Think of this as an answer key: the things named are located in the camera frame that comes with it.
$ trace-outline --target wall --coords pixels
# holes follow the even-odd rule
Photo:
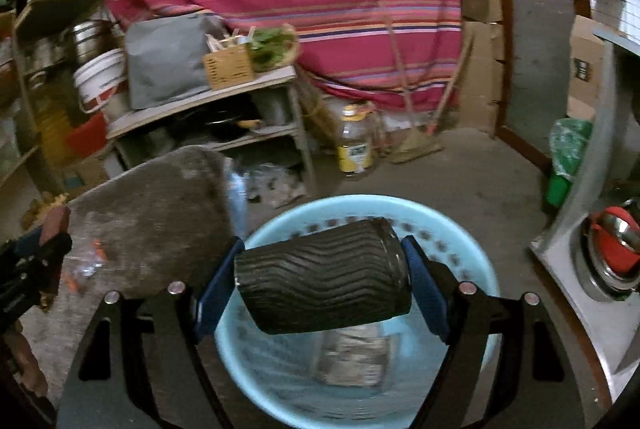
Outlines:
[[[20,217],[40,198],[27,169],[21,167],[0,188],[0,243],[21,234]]]
[[[574,0],[513,0],[513,73],[505,125],[548,154],[565,116]]]

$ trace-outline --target broom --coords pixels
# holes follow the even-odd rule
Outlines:
[[[391,17],[388,12],[385,12],[385,25],[386,30],[389,33],[389,40],[391,41],[391,50],[394,54],[394,60],[396,62],[396,68],[400,73],[400,81],[402,85],[402,97],[404,98],[404,107],[409,115],[409,124],[411,129],[402,143],[396,147],[389,155],[389,161],[394,164],[401,164],[414,160],[421,156],[431,154],[435,151],[442,149],[442,145],[439,142],[434,141],[433,137],[425,136],[417,127],[415,123],[414,103],[411,100],[411,92],[409,91],[409,83],[407,81],[406,71],[404,69],[404,63],[400,56],[400,50],[398,49],[398,43],[396,42],[396,34],[394,32],[394,25],[391,22]]]
[[[396,43],[396,35],[394,33],[393,23],[391,22],[391,18],[387,13],[385,13],[385,24],[386,29],[389,33],[391,49],[396,61],[396,67],[398,67],[398,71],[400,72],[404,106],[407,110],[407,113],[409,114],[409,122],[411,125],[411,129],[404,141],[389,156],[389,160],[391,161],[391,163],[400,164],[444,149],[444,146],[437,139],[433,138],[433,133],[435,132],[435,129],[438,125],[445,105],[447,104],[447,102],[449,102],[449,97],[451,96],[453,88],[456,85],[456,81],[458,80],[458,77],[462,72],[462,68],[466,63],[466,59],[469,56],[471,45],[473,43],[473,34],[471,33],[471,31],[468,31],[465,35],[465,42],[462,47],[462,51],[460,52],[460,60],[456,65],[456,69],[453,75],[447,82],[447,87],[442,94],[440,102],[438,102],[438,108],[433,115],[433,119],[431,120],[430,125],[427,128],[427,133],[423,134],[415,125],[414,103],[411,99],[411,92],[409,91],[408,87],[404,63],[402,62],[402,57],[400,56],[400,49],[398,48],[398,44]]]

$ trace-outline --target light blue plastic basket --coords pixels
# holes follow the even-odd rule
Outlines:
[[[390,196],[353,194],[298,206],[258,229],[246,247],[380,216],[391,221],[401,239],[414,235],[427,256],[446,263],[460,281],[473,281],[488,295],[499,295],[491,263],[462,227],[427,206]],[[384,321],[382,333],[399,333],[399,344],[380,389],[318,382],[310,363],[321,332],[267,335],[256,327],[237,290],[220,319],[216,342],[226,369],[244,394],[285,424],[305,429],[409,427],[447,347],[429,332],[415,301],[408,314]],[[483,364],[495,343],[491,336]]]

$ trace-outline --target wavy ridged rubber sleeve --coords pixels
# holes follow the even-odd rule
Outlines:
[[[247,250],[236,257],[236,285],[271,334],[383,321],[411,307],[404,253],[384,218]]]

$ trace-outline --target cooking oil bottle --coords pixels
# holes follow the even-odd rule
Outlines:
[[[340,171],[348,178],[362,178],[373,169],[372,135],[367,112],[355,104],[344,106],[338,138]]]
[[[46,76],[31,79],[30,97],[44,157],[54,167],[62,167],[76,155],[65,138],[73,131],[60,89]]]

